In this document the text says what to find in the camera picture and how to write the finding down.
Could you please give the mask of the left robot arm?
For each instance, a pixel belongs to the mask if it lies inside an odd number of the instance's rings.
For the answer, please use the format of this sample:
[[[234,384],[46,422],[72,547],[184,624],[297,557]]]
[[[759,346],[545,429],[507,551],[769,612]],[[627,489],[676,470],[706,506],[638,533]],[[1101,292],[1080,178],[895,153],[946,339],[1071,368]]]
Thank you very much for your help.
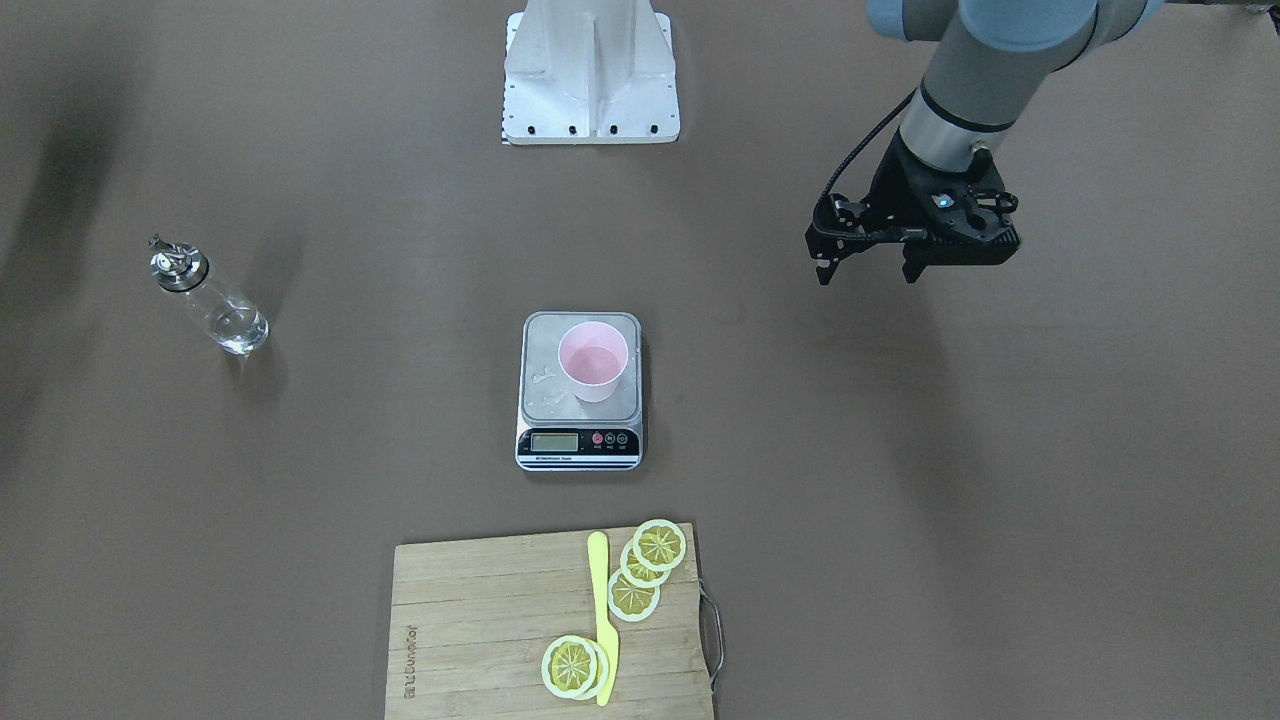
[[[933,42],[919,85],[879,123],[892,128],[867,195],[828,181],[805,241],[815,277],[882,245],[902,250],[902,275],[931,266],[997,266],[1021,246],[1018,197],[995,150],[1055,72],[1126,37],[1157,1],[869,1],[874,31]]]

